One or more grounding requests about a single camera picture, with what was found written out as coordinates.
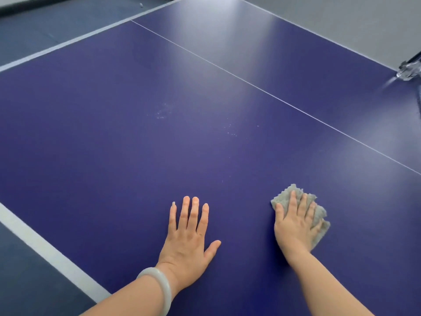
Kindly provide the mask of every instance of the blue table surface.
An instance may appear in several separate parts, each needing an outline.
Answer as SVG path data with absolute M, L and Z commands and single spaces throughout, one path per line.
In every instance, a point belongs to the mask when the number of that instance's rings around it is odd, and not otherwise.
M 136 21 L 421 165 L 411 84 L 378 91 L 390 70 L 240 0 Z M 269 203 L 296 183 L 332 223 L 316 257 L 373 313 L 418 312 L 421 175 L 147 29 L 127 22 L 11 68 L 0 93 L 0 201 L 110 292 L 156 264 L 171 202 L 198 196 L 206 242 L 222 246 L 170 314 L 308 315 Z

